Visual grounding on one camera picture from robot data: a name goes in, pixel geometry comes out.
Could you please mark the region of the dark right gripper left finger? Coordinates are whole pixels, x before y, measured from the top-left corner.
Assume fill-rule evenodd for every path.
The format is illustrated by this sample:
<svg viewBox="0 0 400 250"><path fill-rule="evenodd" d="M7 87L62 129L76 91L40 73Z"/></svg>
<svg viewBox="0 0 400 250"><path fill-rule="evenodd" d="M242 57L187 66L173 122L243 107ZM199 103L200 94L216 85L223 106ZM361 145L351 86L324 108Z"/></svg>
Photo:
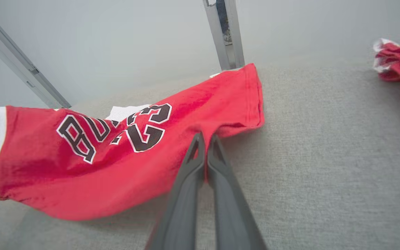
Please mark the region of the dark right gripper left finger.
<svg viewBox="0 0 400 250"><path fill-rule="evenodd" d="M195 250L198 189L204 181L205 157L205 141L202 133L197 133L145 250Z"/></svg>

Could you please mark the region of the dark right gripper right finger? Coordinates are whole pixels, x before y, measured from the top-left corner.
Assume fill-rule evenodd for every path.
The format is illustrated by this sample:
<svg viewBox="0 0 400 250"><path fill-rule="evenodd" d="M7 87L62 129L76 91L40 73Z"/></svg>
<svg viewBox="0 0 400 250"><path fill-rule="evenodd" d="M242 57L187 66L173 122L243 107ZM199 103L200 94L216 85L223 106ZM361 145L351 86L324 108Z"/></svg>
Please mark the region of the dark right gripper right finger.
<svg viewBox="0 0 400 250"><path fill-rule="evenodd" d="M207 150L207 178L214 193L216 250L268 250L216 134Z"/></svg>

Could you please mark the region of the red basketball jersey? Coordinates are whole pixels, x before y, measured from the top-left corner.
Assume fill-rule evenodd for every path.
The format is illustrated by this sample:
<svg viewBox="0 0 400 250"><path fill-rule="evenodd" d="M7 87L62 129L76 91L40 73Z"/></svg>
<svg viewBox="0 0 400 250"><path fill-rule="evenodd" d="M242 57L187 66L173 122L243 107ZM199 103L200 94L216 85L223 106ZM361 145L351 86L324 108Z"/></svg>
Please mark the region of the red basketball jersey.
<svg viewBox="0 0 400 250"><path fill-rule="evenodd" d="M197 133L265 123L257 68L218 74L119 121L70 109L0 107L0 200L64 220L111 216L171 190Z"/></svg>

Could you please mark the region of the grey fabric sofa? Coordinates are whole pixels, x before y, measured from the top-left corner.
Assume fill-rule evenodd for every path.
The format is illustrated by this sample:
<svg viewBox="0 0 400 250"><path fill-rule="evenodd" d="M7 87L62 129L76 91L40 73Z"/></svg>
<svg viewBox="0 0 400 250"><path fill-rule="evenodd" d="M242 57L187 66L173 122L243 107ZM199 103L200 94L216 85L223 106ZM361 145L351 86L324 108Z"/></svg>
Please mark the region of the grey fabric sofa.
<svg viewBox="0 0 400 250"><path fill-rule="evenodd" d="M223 140L271 250L400 250L400 84L369 63L257 65L265 125ZM73 106L153 104L206 77L117 91ZM166 197L70 222L0 202L0 250L144 250Z"/></svg>

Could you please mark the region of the grey partition post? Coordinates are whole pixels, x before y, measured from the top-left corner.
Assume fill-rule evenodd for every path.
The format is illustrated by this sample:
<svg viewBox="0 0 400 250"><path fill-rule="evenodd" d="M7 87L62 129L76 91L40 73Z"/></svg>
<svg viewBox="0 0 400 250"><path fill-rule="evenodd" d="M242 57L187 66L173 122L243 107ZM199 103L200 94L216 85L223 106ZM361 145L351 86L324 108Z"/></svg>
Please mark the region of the grey partition post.
<svg viewBox="0 0 400 250"><path fill-rule="evenodd" d="M201 0L221 70L245 65L236 0Z"/></svg>

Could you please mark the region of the grey wall rail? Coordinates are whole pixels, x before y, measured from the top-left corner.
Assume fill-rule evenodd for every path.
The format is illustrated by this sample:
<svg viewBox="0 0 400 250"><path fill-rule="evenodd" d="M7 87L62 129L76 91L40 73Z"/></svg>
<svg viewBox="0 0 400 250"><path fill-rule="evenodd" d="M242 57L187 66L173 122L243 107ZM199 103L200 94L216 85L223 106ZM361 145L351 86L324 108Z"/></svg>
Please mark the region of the grey wall rail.
<svg viewBox="0 0 400 250"><path fill-rule="evenodd" d="M47 107L52 109L72 107L1 26L0 59Z"/></svg>

